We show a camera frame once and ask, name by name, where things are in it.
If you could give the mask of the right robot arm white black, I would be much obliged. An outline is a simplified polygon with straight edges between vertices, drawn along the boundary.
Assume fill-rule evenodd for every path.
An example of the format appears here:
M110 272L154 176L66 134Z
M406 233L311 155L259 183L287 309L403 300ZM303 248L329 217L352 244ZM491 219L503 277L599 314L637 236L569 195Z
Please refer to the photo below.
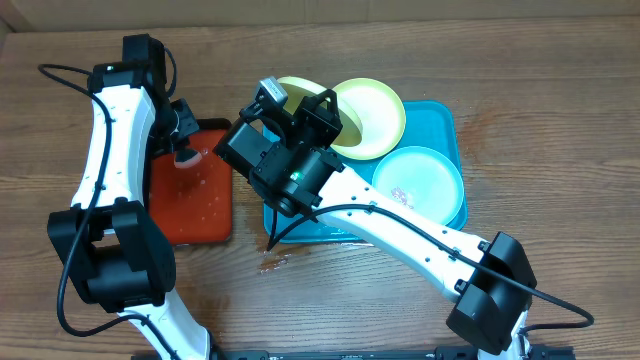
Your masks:
M330 151L351 115L332 90L305 96L259 91L216 145L272 209L347 231L399 259L454 304L446 320L481 359L525 359L524 325L536 285L522 245L428 220L385 197Z

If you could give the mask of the orange sponge with black scourer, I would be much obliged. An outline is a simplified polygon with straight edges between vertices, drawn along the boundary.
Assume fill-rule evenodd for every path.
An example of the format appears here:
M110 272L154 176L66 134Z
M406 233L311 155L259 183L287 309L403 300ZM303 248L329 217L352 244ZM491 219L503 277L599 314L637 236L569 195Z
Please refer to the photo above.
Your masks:
M187 169L197 165L202 159L202 154L194 149L185 148L178 151L174 157L174 166L178 169Z

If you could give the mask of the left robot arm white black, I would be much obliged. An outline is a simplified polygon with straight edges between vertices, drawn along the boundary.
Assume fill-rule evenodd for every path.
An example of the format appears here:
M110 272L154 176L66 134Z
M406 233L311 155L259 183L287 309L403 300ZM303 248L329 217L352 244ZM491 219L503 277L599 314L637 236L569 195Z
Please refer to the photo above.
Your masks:
M175 62L148 34L124 37L119 62L96 65L79 86L41 64L46 77L90 98L93 127L81 183L67 210L53 212L47 234L63 270L56 315L75 337L131 323L160 359L215 359L209 330L175 288L174 250L149 210L151 163L175 153L190 159L199 126L175 100Z

